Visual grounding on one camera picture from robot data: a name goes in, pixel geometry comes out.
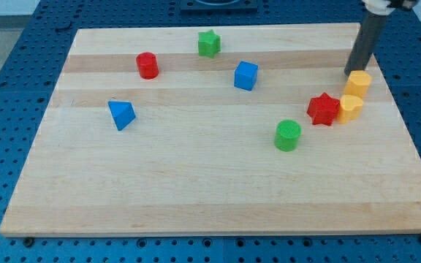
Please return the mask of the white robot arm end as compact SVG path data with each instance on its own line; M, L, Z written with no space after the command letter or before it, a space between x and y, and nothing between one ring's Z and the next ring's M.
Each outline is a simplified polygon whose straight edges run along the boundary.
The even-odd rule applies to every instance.
M375 14L388 16L396 9L411 11L420 0L362 0L365 8Z

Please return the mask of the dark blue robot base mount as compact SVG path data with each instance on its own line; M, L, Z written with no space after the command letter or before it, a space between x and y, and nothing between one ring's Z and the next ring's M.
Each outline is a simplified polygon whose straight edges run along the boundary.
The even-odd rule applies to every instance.
M181 13L257 10L259 0L180 0Z

